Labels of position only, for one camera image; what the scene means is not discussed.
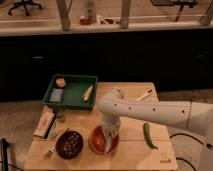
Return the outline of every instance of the black cable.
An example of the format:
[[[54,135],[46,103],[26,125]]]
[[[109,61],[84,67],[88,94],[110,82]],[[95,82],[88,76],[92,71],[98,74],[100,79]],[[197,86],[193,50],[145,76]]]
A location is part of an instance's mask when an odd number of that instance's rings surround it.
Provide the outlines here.
[[[181,160],[181,161],[184,161],[186,162],[188,165],[190,165],[192,167],[192,169],[194,171],[197,171],[197,169],[193,166],[193,164],[191,162],[189,162],[188,160],[184,159],[184,158],[181,158],[181,157],[177,157],[176,160]]]
[[[198,143],[200,143],[200,144],[203,145],[203,142],[202,142],[202,141],[200,141],[199,139],[195,138],[195,137],[192,136],[192,135],[185,134],[185,133],[176,133],[176,134],[171,135],[170,138],[172,139],[173,137],[178,136],[178,135],[183,135],[183,136],[190,137],[190,138],[194,139],[195,141],[197,141]]]
[[[11,166],[11,167],[13,167],[13,168],[15,168],[15,169],[18,169],[18,170],[21,170],[21,171],[24,171],[23,169],[18,168],[18,167],[16,167],[15,165],[12,165],[12,164],[9,164],[9,163],[8,163],[8,166]]]

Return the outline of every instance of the cucumber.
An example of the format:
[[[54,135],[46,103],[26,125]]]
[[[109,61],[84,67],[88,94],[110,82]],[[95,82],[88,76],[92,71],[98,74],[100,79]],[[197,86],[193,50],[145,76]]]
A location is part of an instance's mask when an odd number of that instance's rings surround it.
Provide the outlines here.
[[[150,131],[149,131],[149,123],[147,123],[147,122],[143,124],[143,133],[144,133],[144,137],[145,137],[147,145],[151,149],[158,149],[158,147],[155,146],[152,142],[152,139],[150,137]]]

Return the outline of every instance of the green tray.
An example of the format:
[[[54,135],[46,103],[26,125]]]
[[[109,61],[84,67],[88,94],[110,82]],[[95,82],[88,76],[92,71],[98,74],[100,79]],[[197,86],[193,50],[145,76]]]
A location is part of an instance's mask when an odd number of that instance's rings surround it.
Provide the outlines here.
[[[58,88],[55,84],[57,78],[63,77],[66,81],[66,86],[63,88],[63,94],[60,102],[50,102],[50,96],[54,88]],[[50,85],[43,98],[43,104],[50,108],[70,108],[70,109],[88,109],[92,110],[95,105],[96,90],[97,90],[96,76],[83,75],[62,75],[56,74],[53,76]],[[82,96],[90,85],[93,85],[93,91],[87,102],[82,100]]]

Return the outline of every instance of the brown bowl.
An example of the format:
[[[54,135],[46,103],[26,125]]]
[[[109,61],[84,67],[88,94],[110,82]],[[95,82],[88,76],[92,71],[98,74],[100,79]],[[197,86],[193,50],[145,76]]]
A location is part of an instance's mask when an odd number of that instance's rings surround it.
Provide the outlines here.
[[[83,148],[83,138],[76,131],[65,132],[56,143],[56,152],[63,159],[76,157]]]

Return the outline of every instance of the floor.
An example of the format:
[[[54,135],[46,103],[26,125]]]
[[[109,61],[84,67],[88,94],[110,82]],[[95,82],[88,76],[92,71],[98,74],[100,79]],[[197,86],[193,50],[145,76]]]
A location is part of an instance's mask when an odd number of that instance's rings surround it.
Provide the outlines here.
[[[193,100],[213,103],[213,89],[159,92],[160,100]],[[42,111],[41,101],[22,101],[0,103],[0,137],[10,143],[8,149],[9,163],[23,168],[26,155],[30,148],[33,132],[36,128]],[[170,135],[185,132],[169,128]],[[191,134],[203,141],[203,137]],[[177,136],[172,139],[177,157],[184,157],[198,166],[201,145],[187,137]],[[178,161],[180,171],[190,171],[191,168],[184,162]]]

